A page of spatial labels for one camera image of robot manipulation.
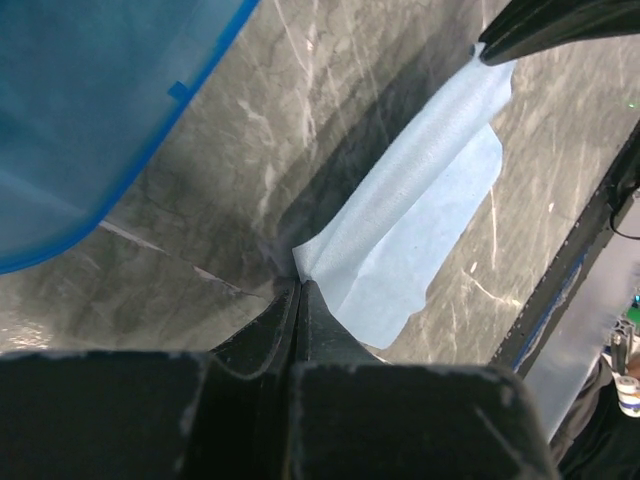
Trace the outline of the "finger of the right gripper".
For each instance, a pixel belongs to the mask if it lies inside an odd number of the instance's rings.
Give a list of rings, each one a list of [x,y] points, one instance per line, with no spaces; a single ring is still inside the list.
[[[639,0],[512,0],[479,36],[489,66],[568,43],[639,33]]]

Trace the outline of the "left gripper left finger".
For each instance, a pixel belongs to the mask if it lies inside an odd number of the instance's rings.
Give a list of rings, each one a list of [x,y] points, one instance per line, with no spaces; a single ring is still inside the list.
[[[301,286],[209,351],[1,357],[5,479],[278,479]]]

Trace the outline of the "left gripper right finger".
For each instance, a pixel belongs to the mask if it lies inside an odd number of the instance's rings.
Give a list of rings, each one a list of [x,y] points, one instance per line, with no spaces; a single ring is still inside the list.
[[[293,479],[554,479],[531,397],[512,371],[389,364],[303,285],[289,390]]]

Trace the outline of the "light blue cleaning cloth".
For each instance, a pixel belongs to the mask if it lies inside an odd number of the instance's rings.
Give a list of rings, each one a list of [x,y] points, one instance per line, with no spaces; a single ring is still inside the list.
[[[359,342],[389,347],[497,180],[491,127],[511,98],[514,62],[485,46],[428,100],[329,223],[292,251],[331,314]]]

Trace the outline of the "blue translucent glasses case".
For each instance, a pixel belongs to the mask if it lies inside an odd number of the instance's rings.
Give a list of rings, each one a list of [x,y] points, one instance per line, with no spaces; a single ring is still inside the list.
[[[156,152],[252,1],[1,5],[1,269],[88,235]]]

